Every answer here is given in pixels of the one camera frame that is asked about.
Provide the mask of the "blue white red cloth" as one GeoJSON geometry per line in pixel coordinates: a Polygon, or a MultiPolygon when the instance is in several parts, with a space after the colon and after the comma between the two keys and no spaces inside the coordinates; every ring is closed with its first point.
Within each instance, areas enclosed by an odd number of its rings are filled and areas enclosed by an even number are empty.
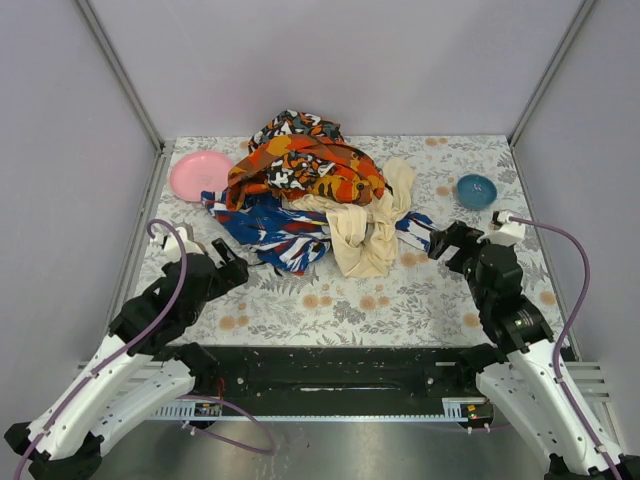
{"type": "MultiPolygon", "coordinates": [[[[302,274],[328,252],[334,255],[322,213],[290,209],[271,194],[252,195],[237,211],[227,208],[224,192],[203,191],[201,201],[238,243],[277,269],[302,274]]],[[[430,232],[437,229],[427,215],[409,211],[396,223],[396,236],[426,252],[430,232]]]]}

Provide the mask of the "cream beige cloth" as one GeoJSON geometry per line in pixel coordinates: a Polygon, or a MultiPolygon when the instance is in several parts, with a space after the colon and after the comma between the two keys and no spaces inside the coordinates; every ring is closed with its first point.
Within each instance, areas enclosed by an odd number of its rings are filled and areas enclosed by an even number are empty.
{"type": "Polygon", "coordinates": [[[398,256],[396,223],[411,208],[411,188],[416,178],[404,159],[393,157],[382,168],[390,188],[365,206],[338,203],[307,194],[287,202],[293,210],[326,216],[336,263],[346,277],[371,278],[389,273],[398,256]]]}

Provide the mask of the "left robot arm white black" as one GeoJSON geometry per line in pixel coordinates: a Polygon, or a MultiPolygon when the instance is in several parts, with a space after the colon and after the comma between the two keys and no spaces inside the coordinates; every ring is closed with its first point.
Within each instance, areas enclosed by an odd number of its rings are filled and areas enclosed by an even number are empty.
{"type": "Polygon", "coordinates": [[[31,422],[9,427],[4,438],[35,479],[88,479],[108,451],[167,403],[188,394],[218,393],[217,360],[202,346],[179,347],[160,371],[123,397],[117,394],[171,342],[194,325],[207,303],[245,284],[246,260],[221,239],[211,258],[188,241],[167,250],[162,274],[126,301],[92,359],[61,397],[31,422]]]}

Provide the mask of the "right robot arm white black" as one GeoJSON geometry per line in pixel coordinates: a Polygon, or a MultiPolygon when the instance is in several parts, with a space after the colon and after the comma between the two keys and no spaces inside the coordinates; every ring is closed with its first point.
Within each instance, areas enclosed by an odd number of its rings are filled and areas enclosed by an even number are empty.
{"type": "Polygon", "coordinates": [[[450,247],[446,265],[466,281],[489,343],[461,354],[461,369],[506,417],[546,468],[548,479],[636,479],[626,454],[587,404],[561,357],[561,344],[525,296],[514,246],[522,226],[506,218],[484,233],[461,221],[430,234],[428,255],[450,247]]]}

